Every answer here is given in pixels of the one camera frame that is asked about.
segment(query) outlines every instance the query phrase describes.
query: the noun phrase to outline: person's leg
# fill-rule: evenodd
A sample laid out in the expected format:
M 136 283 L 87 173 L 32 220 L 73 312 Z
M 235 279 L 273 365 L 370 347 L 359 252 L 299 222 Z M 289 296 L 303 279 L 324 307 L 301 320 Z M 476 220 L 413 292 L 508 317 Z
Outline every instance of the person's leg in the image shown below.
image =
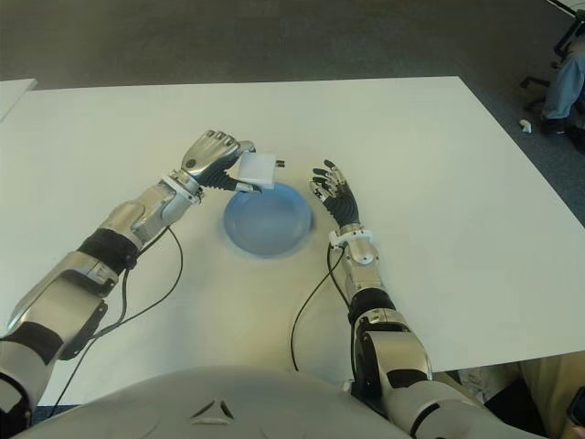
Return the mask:
M 557 77 L 548 87 L 542 110 L 542 129 L 545 134 L 562 133 L 563 122 L 579 99 L 585 85 L 585 39 L 576 40 L 563 62 Z
M 549 437 L 577 438 L 567 409 L 585 386 L 585 351 L 522 361 L 520 370 Z

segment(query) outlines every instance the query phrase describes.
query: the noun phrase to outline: white bracket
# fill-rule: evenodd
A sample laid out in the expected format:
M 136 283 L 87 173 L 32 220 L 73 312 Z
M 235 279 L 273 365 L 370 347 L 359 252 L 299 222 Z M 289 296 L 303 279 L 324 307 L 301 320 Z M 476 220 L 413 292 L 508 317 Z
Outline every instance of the white bracket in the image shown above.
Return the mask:
M 374 240 L 374 233 L 372 233 L 370 230 L 364 229 L 349 231 L 348 233 L 344 233 L 341 236 L 339 236 L 334 230 L 329 232 L 329 243 L 334 249 L 341 248 L 341 246 L 347 242 L 363 240 L 364 238 L 368 238 L 369 241 L 372 242 Z
M 171 178 L 170 176 L 161 176 L 161 179 L 170 186 L 177 195 L 180 195 L 191 204 L 201 204 L 201 197 L 199 195 L 193 195 L 191 192 L 186 190 L 180 183 Z

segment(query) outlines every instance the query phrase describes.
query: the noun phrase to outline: robot forearm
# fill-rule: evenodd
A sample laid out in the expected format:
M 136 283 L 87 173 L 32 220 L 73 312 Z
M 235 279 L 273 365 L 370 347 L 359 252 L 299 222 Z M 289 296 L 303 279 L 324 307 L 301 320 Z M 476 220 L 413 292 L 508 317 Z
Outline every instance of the robot forearm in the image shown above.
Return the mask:
M 345 248 L 346 298 L 352 327 L 352 361 L 358 399 L 379 405 L 388 419 L 413 437 L 472 439 L 530 438 L 501 423 L 453 387 L 432 380 L 419 339 L 390 300 L 378 273 L 373 235 L 360 221 L 357 204 L 341 171 L 315 169 L 311 187 L 339 225 L 329 236 Z
M 254 189 L 226 173 L 246 151 L 253 152 L 253 144 L 238 143 L 221 132 L 206 132 L 187 151 L 181 169 L 114 209 L 16 305 L 8 333 L 0 338 L 3 430 L 7 417 L 27 423 L 55 362 L 72 359 L 85 347 L 105 315 L 104 297 L 118 283 L 119 275 L 136 265 L 148 241 L 200 203 L 200 186 Z

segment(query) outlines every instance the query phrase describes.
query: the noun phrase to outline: wire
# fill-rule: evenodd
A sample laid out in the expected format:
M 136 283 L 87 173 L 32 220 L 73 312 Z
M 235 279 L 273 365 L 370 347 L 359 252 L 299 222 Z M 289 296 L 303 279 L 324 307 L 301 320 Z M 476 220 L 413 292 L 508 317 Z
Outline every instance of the wire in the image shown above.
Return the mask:
M 344 292 L 342 291 L 342 289 L 339 286 L 339 284 L 337 283 L 337 279 L 335 279 L 335 275 L 333 274 L 333 268 L 331 268 L 331 250 L 332 249 L 333 249 L 333 247 L 331 247 L 331 244 L 329 244 L 329 249 L 327 250 L 327 269 L 329 270 L 329 275 L 331 276 L 331 280 L 333 281 L 333 283 L 335 285 L 335 288 L 337 289 L 337 292 L 339 293 L 339 295 L 341 296 L 342 300 L 346 304 L 347 310 L 349 310 L 350 307 L 349 307 L 349 302 L 347 301 L 347 297 L 344 294 Z
M 180 256 L 180 263 L 179 263 L 179 273 L 176 275 L 176 279 L 175 279 L 175 283 L 173 284 L 173 286 L 171 286 L 171 289 L 168 290 L 168 293 L 166 293 L 163 297 L 161 297 L 160 299 L 158 299 L 156 302 L 154 302 L 152 305 L 147 306 L 145 309 L 143 309 L 142 311 L 140 311 L 139 313 L 136 313 L 135 315 L 133 315 L 132 317 L 128 317 L 127 319 L 125 319 L 123 322 L 121 322 L 121 324 L 119 325 L 120 327 L 122 325 L 127 324 L 128 322 L 131 322 L 132 320 L 134 320 L 136 317 L 141 316 L 142 314 L 146 313 L 147 311 L 150 311 L 151 309 L 153 309 L 155 306 L 159 305 L 161 302 L 163 302 L 169 295 L 171 295 L 171 293 L 174 292 L 176 286 L 179 283 L 179 280 L 181 279 L 181 275 L 183 274 L 183 247 L 181 247 L 181 242 L 179 242 L 179 239 L 176 237 L 175 233 L 171 230 L 170 227 L 167 227 L 168 231 L 171 232 L 171 235 L 173 235 L 173 238 L 175 239 L 176 242 L 176 246 L 179 249 L 179 256 Z
M 183 274 L 183 248 L 181 247 L 181 243 L 179 242 L 179 239 L 176 237 L 175 233 L 171 230 L 170 227 L 166 227 L 156 238 L 154 238 L 146 247 L 144 247 L 142 249 L 142 251 L 140 253 L 138 253 L 138 258 L 141 255 L 145 254 L 146 251 L 148 251 L 153 245 L 155 245 L 158 242 L 158 240 L 160 240 L 167 231 L 170 231 L 171 234 L 173 235 L 173 238 L 175 239 L 176 246 L 179 250 L 179 255 L 180 255 L 179 273 L 176 276 L 175 283 L 173 284 L 171 289 L 168 291 L 168 293 L 166 293 L 161 299 L 157 300 L 152 305 L 147 306 L 144 310 L 140 311 L 139 313 L 136 313 L 134 316 L 128 317 L 124 320 L 124 318 L 126 316 L 126 311 L 128 309 L 128 297 L 127 297 L 126 285 L 128 282 L 128 274 L 129 274 L 130 270 L 126 270 L 124 272 L 124 277 L 122 279 L 122 311 L 120 313 L 120 317 L 118 317 L 118 320 L 116 321 L 116 323 L 111 324 L 108 327 L 105 327 L 104 329 L 102 329 L 100 332 L 98 332 L 95 336 L 93 336 L 90 339 L 91 340 L 90 344 L 88 344 L 88 346 L 83 351 L 83 354 L 81 354 L 80 360 L 75 365 L 75 369 L 73 369 L 73 371 L 71 372 L 69 379 L 65 383 L 65 387 L 63 388 L 63 391 L 61 391 L 61 394 L 58 396 L 57 401 L 55 402 L 55 405 L 53 405 L 53 408 L 51 409 L 51 412 L 48 416 L 49 418 L 52 417 L 55 414 L 55 412 L 57 411 L 57 408 L 59 406 L 59 403 L 61 402 L 61 399 L 63 398 L 63 395 L 65 395 L 65 392 L 67 391 L 67 389 L 69 388 L 69 385 L 73 381 L 73 378 L 75 377 L 77 371 L 79 370 L 81 363 L 83 362 L 83 359 L 85 359 L 85 356 L 90 351 L 91 347 L 93 347 L 95 342 L 98 341 L 101 337 L 111 333 L 114 329 L 121 327 L 122 325 L 130 322 L 131 320 L 134 320 L 136 317 L 141 316 L 142 314 L 151 310 L 155 306 L 159 305 L 175 290 L 177 284 L 179 283 L 179 280 L 181 279 L 181 274 Z
M 145 254 L 146 252 L 148 252 L 148 250 L 155 245 L 157 242 L 159 242 L 159 240 L 165 236 L 165 233 L 167 233 L 170 230 L 169 227 L 165 227 L 163 229 L 163 231 L 161 231 L 156 238 L 154 238 L 152 241 L 150 241 L 148 243 L 148 245 L 146 245 L 146 247 L 144 247 L 139 253 L 138 256 L 136 257 L 136 261 L 138 261 L 138 259 Z M 116 320 L 115 323 L 109 325 L 108 327 L 105 327 L 104 329 L 100 330 L 98 333 L 94 334 L 93 337 L 91 337 L 91 339 L 97 339 L 101 336 L 105 336 L 106 334 L 112 332 L 116 327 L 119 327 L 122 324 L 122 321 L 126 318 L 126 311 L 128 310 L 128 291 L 127 291 L 127 284 L 128 284 L 128 275 L 130 274 L 130 270 L 126 269 L 124 271 L 124 276 L 122 278 L 122 311 L 120 313 L 120 317 L 118 317 L 118 320 Z
M 327 258 L 329 258 L 330 254 L 331 254 L 331 250 L 332 250 L 331 245 L 327 245 Z M 329 269 L 327 271 L 327 274 L 324 276 L 323 279 L 321 279 L 321 282 L 319 282 L 319 284 L 317 284 L 317 286 L 309 294 L 309 296 L 304 301 L 303 306 L 301 306 L 301 309 L 299 310 L 299 312 L 297 313 L 296 317 L 294 318 L 294 322 L 292 323 L 292 331 L 291 331 L 291 358 L 292 358 L 292 364 L 294 365 L 294 369 L 297 372 L 299 371 L 299 366 L 296 363 L 296 357 L 294 355 L 294 332 L 296 330 L 296 325 L 299 322 L 299 318 L 301 318 L 301 315 L 303 314 L 304 309 L 309 304 L 309 302 L 311 301 L 311 299 L 313 298 L 313 296 L 315 295 L 315 293 L 319 290 L 319 288 L 321 288 L 321 285 L 323 285 L 323 283 L 327 280 L 327 278 L 331 274 L 333 274 L 333 270 L 335 268 L 337 268 L 337 265 L 339 265 L 339 263 L 341 262 L 342 258 L 344 257 L 344 253 L 345 252 L 346 252 L 346 249 L 343 249 L 342 252 L 341 252 L 341 254 L 339 255 L 339 259 L 337 260 L 337 262 L 335 263 L 335 265 L 333 266 L 333 268 L 330 268 L 329 269 L 329 267 L 327 267 Z
M 341 287 L 337 283 L 337 279 L 335 279 L 335 275 L 334 275 L 333 270 L 331 268 L 331 252 L 327 252 L 327 268 L 329 269 L 329 273 L 331 274 L 331 280 L 335 284 L 335 288 L 337 289 L 337 292 L 339 293 L 341 298 L 346 303 L 347 310 L 349 311 L 351 309 L 349 302 L 347 301 L 346 295 L 344 294 L 343 290 L 341 289 Z M 354 376 L 354 380 L 355 380 L 357 377 L 356 359 L 354 359 L 354 353 L 355 353 L 354 343 L 356 342 L 356 332 L 355 332 L 353 325 L 351 326 L 350 329 L 351 329 L 351 337 L 350 337 L 351 344 L 349 345 L 349 359 L 351 361 L 351 372 L 352 372 L 352 374 Z
M 55 402 L 55 405 L 53 405 L 53 408 L 51 409 L 51 413 L 49 414 L 49 418 L 53 417 L 53 415 L 55 414 L 55 412 L 57 411 L 57 408 L 59 406 L 59 403 L 61 402 L 61 399 L 63 398 L 63 395 L 65 395 L 65 392 L 67 391 L 67 388 L 69 387 L 69 385 L 71 384 L 71 382 L 73 381 L 73 377 L 75 377 L 75 374 L 77 373 L 78 369 L 81 366 L 81 362 L 83 362 L 83 359 L 85 359 L 85 356 L 87 355 L 87 353 L 90 351 L 91 347 L 95 344 L 96 341 L 98 341 L 100 338 L 96 337 L 94 338 L 90 344 L 85 348 L 85 350 L 83 351 L 83 354 L 80 357 L 80 360 L 77 362 L 77 364 L 75 365 L 75 369 L 71 372 L 71 375 L 69 375 L 69 379 L 67 380 L 67 383 L 65 384 L 65 387 L 63 388 L 63 391 L 61 391 L 61 394 L 58 396 L 57 398 L 57 402 Z

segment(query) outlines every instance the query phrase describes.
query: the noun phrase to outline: blue plate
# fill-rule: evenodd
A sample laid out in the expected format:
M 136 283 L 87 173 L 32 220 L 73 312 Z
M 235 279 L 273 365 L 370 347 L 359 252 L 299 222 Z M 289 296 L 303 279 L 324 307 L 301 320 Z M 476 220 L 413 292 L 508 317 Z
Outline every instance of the blue plate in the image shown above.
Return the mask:
M 276 256 L 296 247 L 311 228 L 311 208 L 292 187 L 236 194 L 223 214 L 226 232 L 246 252 Z

